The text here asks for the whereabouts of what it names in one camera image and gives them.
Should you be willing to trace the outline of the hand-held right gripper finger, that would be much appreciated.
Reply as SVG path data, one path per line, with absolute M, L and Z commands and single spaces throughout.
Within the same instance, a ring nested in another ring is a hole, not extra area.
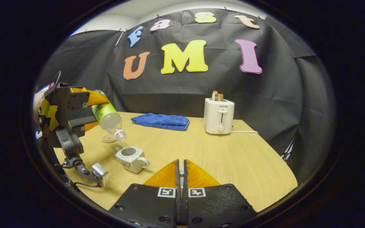
M 257 215 L 233 184 L 220 184 L 194 162 L 184 161 L 183 211 L 188 228 L 236 228 Z
M 169 167 L 169 175 L 174 180 L 170 187 L 160 183 L 132 183 L 109 212 L 130 227 L 176 228 L 181 204 L 179 160 L 171 162 Z

